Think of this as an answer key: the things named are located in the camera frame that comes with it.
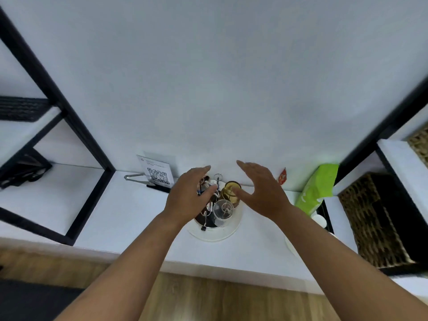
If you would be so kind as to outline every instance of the person's right hand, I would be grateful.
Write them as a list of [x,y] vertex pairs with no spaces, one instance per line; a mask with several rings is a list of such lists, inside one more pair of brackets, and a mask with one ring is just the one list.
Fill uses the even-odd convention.
[[236,163],[253,181],[254,193],[250,195],[236,187],[233,188],[233,192],[252,210],[275,221],[276,217],[291,205],[278,181],[268,168],[257,163],[244,163],[239,160]]

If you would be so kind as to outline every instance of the person's left hand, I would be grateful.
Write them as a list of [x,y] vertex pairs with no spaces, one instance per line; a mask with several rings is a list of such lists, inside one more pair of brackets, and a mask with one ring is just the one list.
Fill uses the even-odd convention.
[[211,166],[204,168],[193,168],[182,174],[168,195],[165,209],[166,214],[184,226],[188,221],[195,218],[209,202],[211,196],[217,190],[217,185],[212,185],[200,196],[196,190],[199,180],[210,170]]

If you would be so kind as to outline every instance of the red packet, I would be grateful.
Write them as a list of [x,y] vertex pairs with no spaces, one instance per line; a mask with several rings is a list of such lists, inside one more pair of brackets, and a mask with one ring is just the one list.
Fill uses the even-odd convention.
[[280,185],[283,185],[284,182],[287,181],[287,168],[284,168],[284,170],[280,173],[280,176],[278,177],[278,183]]

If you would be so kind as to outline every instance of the brown woven basket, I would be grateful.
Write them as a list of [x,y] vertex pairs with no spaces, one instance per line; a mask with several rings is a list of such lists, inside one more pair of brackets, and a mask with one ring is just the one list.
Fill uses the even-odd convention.
[[390,182],[390,178],[386,174],[367,173],[339,194],[358,253],[380,269],[415,263],[404,248],[377,191],[377,187]]
[[413,134],[407,142],[428,168],[428,124]]

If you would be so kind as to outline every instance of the green bag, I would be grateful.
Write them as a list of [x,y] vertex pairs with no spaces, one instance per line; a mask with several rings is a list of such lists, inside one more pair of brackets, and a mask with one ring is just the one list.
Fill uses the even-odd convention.
[[309,178],[295,206],[307,215],[312,215],[321,205],[324,197],[333,196],[332,190],[338,169],[339,164],[320,165],[312,177]]

